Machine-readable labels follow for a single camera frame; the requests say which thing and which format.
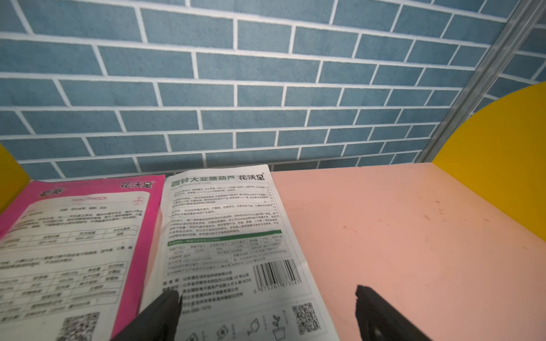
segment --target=pink surface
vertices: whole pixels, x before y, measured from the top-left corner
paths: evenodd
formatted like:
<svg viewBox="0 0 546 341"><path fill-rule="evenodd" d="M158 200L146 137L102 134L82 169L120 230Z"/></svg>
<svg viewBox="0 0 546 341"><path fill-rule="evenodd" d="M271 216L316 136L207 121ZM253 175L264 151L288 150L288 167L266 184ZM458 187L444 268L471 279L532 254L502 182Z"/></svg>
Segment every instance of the pink surface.
<svg viewBox="0 0 546 341"><path fill-rule="evenodd" d="M152 188L121 188L124 182L152 182ZM11 226L17 221L19 216L25 211L28 205L46 199L60 198L73 195L93 195L100 193L120 193L142 191L150 193L148 205L144 212L140 234L136 240L133 260L127 274L127 281L123 288L123 294L120 300L120 308L117 311L116 322L112 336L119 333L129 324L138 314L140 297L144 288L144 278L146 274L146 265L148 255L155 231L157 212L161 201L161 193L165 176L147 175L128 178L112 178L103 180L88 180L75 182L40 182L32 181L17 196L11 205L0 216L0 238L2 238ZM63 188L60 194L52 194L46 197L40 197L40 194L46 190Z"/></svg>
<svg viewBox="0 0 546 341"><path fill-rule="evenodd" d="M546 243L433 164L274 172L341 340L357 284L433 340L546 335Z"/></svg>

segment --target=green banner stripe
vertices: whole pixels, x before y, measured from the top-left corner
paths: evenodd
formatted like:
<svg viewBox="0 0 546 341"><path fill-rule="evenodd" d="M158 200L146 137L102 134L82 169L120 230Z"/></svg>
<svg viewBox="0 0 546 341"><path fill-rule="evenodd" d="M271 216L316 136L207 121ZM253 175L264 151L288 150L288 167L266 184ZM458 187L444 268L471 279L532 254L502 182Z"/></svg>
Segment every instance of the green banner stripe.
<svg viewBox="0 0 546 341"><path fill-rule="evenodd" d="M226 237L177 239L175 241L168 242L167 246L173 246L173 245L178 245L178 244L192 244L192 243L224 242L224 241L232 241L232 240L235 240L235 239L255 238L255 237L263 237L263 236L270 236L270 235L278 235L278 234L281 234L281 233L282 233L281 230L273 230L273 231L267 231L267 232L258 232L258 233L255 233L255 234L243 234L243 235L226 236Z"/></svg>

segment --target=yellow panel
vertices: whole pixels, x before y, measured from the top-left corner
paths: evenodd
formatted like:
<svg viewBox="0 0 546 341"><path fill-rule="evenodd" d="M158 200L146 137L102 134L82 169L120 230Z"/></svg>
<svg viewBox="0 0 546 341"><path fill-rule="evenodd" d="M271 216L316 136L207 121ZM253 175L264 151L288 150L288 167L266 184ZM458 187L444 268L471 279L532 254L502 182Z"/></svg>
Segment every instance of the yellow panel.
<svg viewBox="0 0 546 341"><path fill-rule="evenodd" d="M433 163L546 240L546 82L481 109Z"/></svg>
<svg viewBox="0 0 546 341"><path fill-rule="evenodd" d="M0 179L2 179L2 190L0 190L0 213L2 213L30 181L23 168L2 145L0 145Z"/></svg>

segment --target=qr code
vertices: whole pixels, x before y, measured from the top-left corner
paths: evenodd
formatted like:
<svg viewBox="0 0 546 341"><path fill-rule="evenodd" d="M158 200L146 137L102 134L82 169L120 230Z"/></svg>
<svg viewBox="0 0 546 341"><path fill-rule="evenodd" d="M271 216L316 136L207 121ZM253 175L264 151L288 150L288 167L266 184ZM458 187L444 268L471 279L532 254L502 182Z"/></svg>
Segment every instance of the qr code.
<svg viewBox="0 0 546 341"><path fill-rule="evenodd" d="M311 303L292 306L292 311L296 314L300 335L321 329L321 325L318 323L317 315L314 313L313 305L311 305Z"/></svg>
<svg viewBox="0 0 546 341"><path fill-rule="evenodd" d="M66 318L56 341L91 341L100 313Z"/></svg>

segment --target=pink tabletop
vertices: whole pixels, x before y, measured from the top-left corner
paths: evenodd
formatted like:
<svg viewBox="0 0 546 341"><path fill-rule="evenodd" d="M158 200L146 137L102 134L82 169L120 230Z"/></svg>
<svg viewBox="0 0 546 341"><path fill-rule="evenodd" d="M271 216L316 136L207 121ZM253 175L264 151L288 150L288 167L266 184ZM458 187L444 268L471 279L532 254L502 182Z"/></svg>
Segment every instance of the pink tabletop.
<svg viewBox="0 0 546 341"><path fill-rule="evenodd" d="M433 164L272 176L342 341L357 284L435 341L546 336L546 243Z"/></svg>

